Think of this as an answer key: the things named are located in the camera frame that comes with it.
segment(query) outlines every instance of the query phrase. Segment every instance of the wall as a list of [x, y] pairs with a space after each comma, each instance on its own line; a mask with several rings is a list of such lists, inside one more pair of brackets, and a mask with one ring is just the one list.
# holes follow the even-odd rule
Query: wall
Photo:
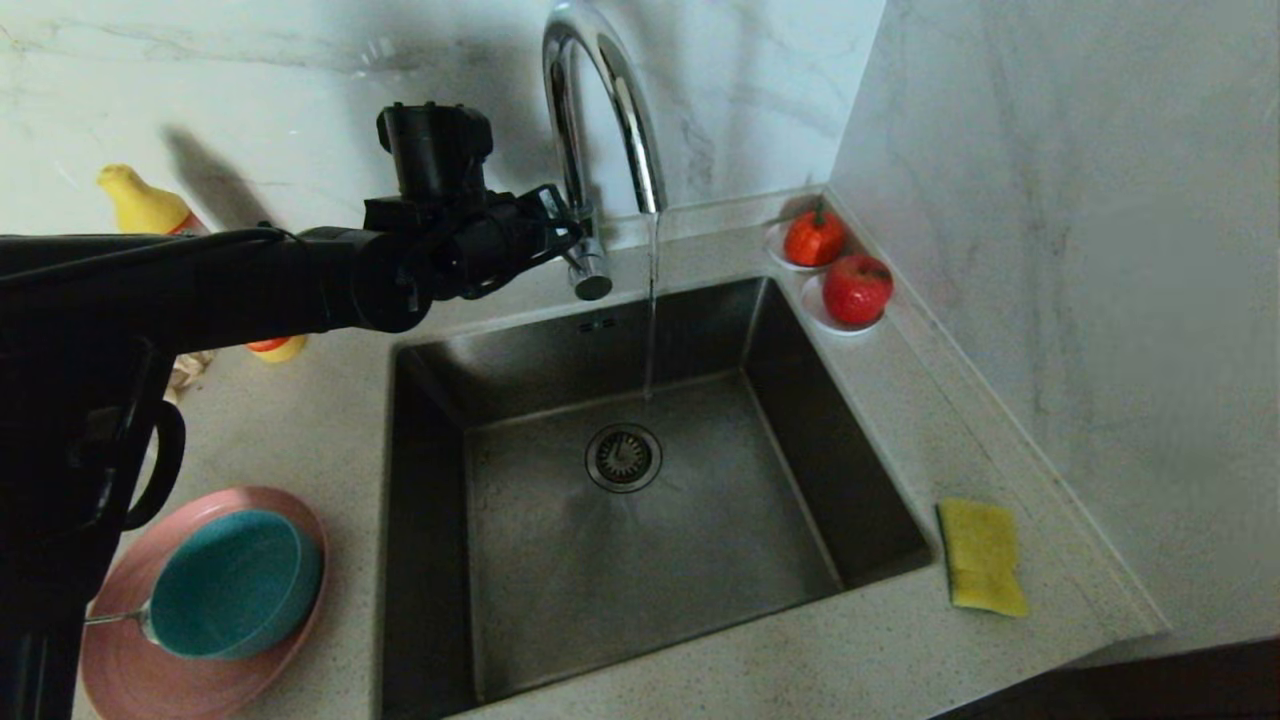
[[832, 176], [1174, 624], [1274, 635], [1277, 3], [890, 0]]
[[[672, 206], [824, 181], [883, 0], [609, 0], [654, 114]], [[102, 232], [128, 161], [206, 219], [355, 224], [394, 192], [396, 100], [489, 115], [492, 186], [557, 181], [541, 81], [550, 3], [0, 0], [0, 232]], [[584, 105], [609, 213], [635, 213], [617, 126]]]

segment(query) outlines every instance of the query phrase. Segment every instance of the yellow sponge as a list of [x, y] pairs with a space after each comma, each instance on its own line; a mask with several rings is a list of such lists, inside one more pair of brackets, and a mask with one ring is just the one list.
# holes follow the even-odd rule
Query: yellow sponge
[[1025, 618], [1027, 598], [1014, 578], [1018, 565], [1014, 514], [995, 505], [947, 497], [938, 503], [938, 518], [947, 546], [951, 605]]

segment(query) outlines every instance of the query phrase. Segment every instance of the granite countertop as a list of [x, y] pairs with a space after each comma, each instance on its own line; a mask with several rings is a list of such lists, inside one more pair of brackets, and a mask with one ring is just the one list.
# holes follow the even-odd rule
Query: granite countertop
[[[771, 275], [799, 309], [804, 278], [772, 263], [762, 245], [760, 225], [666, 242], [662, 286]], [[646, 252], [614, 251], [613, 265], [616, 290], [602, 304], [641, 297]], [[225, 487], [274, 486], [311, 505], [332, 544], [328, 596], [312, 637], [241, 717], [378, 716], [394, 351], [584, 309], [563, 265], [552, 263], [485, 300], [438, 304], [402, 336], [312, 336], [284, 365], [268, 365], [242, 348], [219, 352], [182, 401], [187, 457], [165, 510]], [[873, 332], [806, 331], [919, 520], [933, 562], [488, 705], [468, 717], [928, 717], [1161, 629], [1140, 588], [1034, 448], [1010, 429], [980, 379], [966, 374], [972, 370], [956, 360], [910, 288], [899, 291]], [[952, 495], [1014, 510], [1029, 618], [950, 606], [933, 507]], [[93, 717], [78, 692], [76, 716]]]

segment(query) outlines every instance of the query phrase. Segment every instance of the pink plate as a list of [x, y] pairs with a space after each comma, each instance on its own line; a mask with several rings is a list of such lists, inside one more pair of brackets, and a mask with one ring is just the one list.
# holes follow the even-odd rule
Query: pink plate
[[[274, 488], [239, 487], [193, 500], [152, 525], [129, 547], [102, 584], [90, 615], [127, 612], [151, 594], [169, 555], [202, 525], [239, 510], [270, 510], [288, 518], [328, 557], [324, 527], [301, 500]], [[214, 720], [257, 697], [284, 670], [320, 614], [329, 574], [320, 579], [311, 615], [275, 647], [243, 660], [188, 660], [142, 637], [134, 621], [84, 628], [81, 676], [104, 720]]]

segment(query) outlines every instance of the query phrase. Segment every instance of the chrome faucet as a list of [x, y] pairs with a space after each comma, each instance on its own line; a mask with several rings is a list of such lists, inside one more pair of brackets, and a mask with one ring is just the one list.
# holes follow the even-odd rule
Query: chrome faucet
[[564, 195], [571, 219], [582, 225], [582, 240], [564, 255], [570, 263], [570, 284], [582, 300], [599, 300], [613, 290], [608, 256], [595, 234], [595, 206], [586, 197], [582, 182], [582, 138], [573, 110], [572, 47], [581, 46], [600, 73], [604, 90], [618, 118], [627, 164], [641, 213], [663, 209], [658, 158], [649, 124], [649, 113], [640, 85], [631, 72], [631, 60], [617, 31], [586, 0], [567, 0], [552, 8], [543, 33], [543, 79], [547, 105], [556, 128], [556, 146], [564, 170]]

